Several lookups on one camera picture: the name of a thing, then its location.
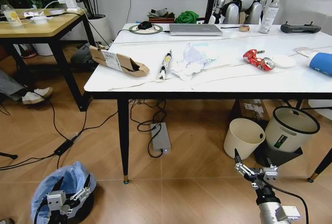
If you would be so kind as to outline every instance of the mouse pad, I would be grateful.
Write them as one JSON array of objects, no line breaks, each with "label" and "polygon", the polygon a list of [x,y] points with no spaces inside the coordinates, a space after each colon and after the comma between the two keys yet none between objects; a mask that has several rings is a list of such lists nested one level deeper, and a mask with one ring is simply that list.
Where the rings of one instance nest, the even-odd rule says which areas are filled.
[{"label": "mouse pad", "polygon": [[163,30],[163,28],[159,25],[153,24],[151,28],[148,28],[146,30],[139,30],[138,24],[131,26],[129,28],[131,33],[134,34],[139,34],[139,35],[152,35],[152,34],[157,34]]}]

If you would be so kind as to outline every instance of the tape roll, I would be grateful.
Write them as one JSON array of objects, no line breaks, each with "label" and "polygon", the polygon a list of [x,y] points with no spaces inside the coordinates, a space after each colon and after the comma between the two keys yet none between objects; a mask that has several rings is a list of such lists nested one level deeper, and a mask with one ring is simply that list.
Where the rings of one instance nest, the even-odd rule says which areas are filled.
[{"label": "tape roll", "polygon": [[249,25],[243,24],[243,25],[239,26],[239,31],[241,31],[241,32],[248,32],[249,30],[250,30],[250,26]]}]

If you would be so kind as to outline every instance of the water bottle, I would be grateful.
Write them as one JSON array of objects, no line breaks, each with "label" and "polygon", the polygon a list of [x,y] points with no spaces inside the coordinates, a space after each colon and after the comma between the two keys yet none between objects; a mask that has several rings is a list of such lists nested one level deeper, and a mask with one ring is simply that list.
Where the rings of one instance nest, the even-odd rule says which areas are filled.
[{"label": "water bottle", "polygon": [[269,6],[263,16],[263,21],[260,26],[259,32],[261,33],[269,33],[271,26],[274,22],[276,14],[279,10],[279,2],[280,0],[274,0],[273,3]]},{"label": "water bottle", "polygon": [[16,11],[8,4],[7,0],[0,0],[0,5],[0,11],[5,15],[11,26],[18,27],[23,25]]}]

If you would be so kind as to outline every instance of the spray bottle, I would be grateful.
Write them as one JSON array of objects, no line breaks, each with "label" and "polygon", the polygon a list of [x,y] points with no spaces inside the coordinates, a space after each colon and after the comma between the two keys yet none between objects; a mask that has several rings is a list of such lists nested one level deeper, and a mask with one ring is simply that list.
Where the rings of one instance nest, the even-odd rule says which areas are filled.
[{"label": "spray bottle", "polygon": [[269,8],[266,10],[259,32],[261,33],[270,32],[271,26],[279,10],[279,2],[280,0],[274,0],[273,3],[269,6]]}]

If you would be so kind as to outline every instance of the white bucket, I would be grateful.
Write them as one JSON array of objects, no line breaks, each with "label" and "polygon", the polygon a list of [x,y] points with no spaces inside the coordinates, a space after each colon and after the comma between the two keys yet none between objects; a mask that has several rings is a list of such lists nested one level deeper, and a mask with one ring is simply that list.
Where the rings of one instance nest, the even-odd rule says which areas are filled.
[{"label": "white bucket", "polygon": [[112,40],[110,34],[109,21],[106,15],[99,14],[98,19],[89,19],[90,28],[93,34],[94,41],[100,41],[102,45],[107,46]]},{"label": "white bucket", "polygon": [[32,44],[37,54],[41,55],[42,57],[47,57],[49,55],[53,55],[52,50],[48,44]]},{"label": "white bucket", "polygon": [[305,111],[288,106],[277,107],[265,129],[271,149],[294,152],[320,130],[317,120]]},{"label": "white bucket", "polygon": [[239,152],[241,159],[246,159],[265,139],[264,130],[255,122],[248,119],[234,119],[224,141],[224,150],[234,158],[234,149]]}]

